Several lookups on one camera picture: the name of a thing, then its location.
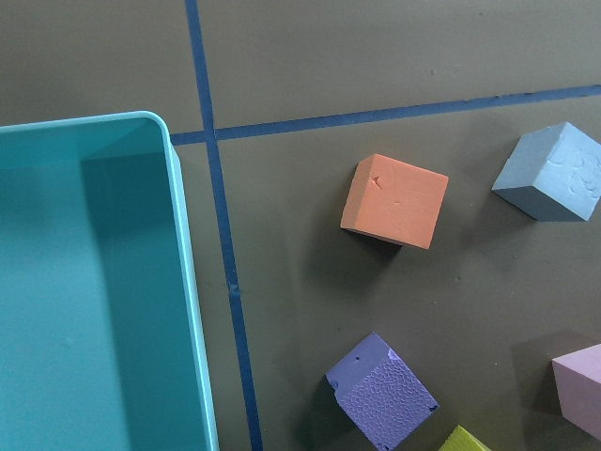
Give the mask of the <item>orange foam block left side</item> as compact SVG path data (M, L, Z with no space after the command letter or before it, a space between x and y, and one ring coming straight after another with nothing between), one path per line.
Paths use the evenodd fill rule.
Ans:
M445 175L373 154L356 167L340 227L427 250L448 183Z

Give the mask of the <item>purple foam block left side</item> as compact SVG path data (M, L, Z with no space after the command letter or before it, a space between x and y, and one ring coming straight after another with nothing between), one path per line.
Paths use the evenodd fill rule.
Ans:
M327 373L334 397L378 450L393 450L438 408L402 358L372 332Z

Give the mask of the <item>teal plastic bin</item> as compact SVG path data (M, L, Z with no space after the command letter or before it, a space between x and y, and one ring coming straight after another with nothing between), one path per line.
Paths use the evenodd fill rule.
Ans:
M219 446L181 165L153 113L1 130L1 446Z

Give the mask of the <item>light blue foam block left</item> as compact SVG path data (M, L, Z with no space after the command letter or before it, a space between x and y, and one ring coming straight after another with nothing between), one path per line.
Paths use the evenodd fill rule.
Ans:
M600 144L569 122L522 135L492 192L541 222L587 222L600 200Z

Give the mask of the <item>yellow foam block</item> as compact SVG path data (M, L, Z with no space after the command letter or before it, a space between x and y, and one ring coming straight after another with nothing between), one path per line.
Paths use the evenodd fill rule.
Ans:
M490 451L490 448L458 425L445 439L439 451Z

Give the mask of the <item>pink foam block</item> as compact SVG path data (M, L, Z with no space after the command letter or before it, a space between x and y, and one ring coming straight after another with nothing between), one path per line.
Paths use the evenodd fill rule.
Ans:
M600 345L554 358L562 416L600 439Z

